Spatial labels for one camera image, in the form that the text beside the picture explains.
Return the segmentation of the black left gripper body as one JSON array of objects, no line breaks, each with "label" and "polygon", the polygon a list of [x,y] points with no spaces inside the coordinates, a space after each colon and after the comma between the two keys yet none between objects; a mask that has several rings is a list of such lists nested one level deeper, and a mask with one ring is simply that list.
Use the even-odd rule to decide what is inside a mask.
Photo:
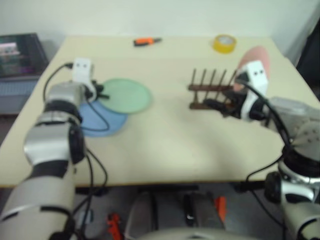
[{"label": "black left gripper body", "polygon": [[102,84],[98,84],[96,80],[92,80],[92,84],[96,91],[96,99],[101,95],[102,91],[104,90],[104,86]]}]

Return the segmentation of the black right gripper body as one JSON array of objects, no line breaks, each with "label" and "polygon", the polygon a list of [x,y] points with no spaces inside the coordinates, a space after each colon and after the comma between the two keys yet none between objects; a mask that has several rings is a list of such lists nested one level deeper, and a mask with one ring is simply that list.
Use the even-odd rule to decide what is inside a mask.
[{"label": "black right gripper body", "polygon": [[247,98],[247,91],[246,90],[240,90],[237,91],[240,92],[239,98],[226,98],[225,100],[230,100],[229,105],[226,105],[225,110],[223,111],[222,115],[223,117],[234,117],[234,118],[241,118],[241,110],[243,107],[243,104]]}]

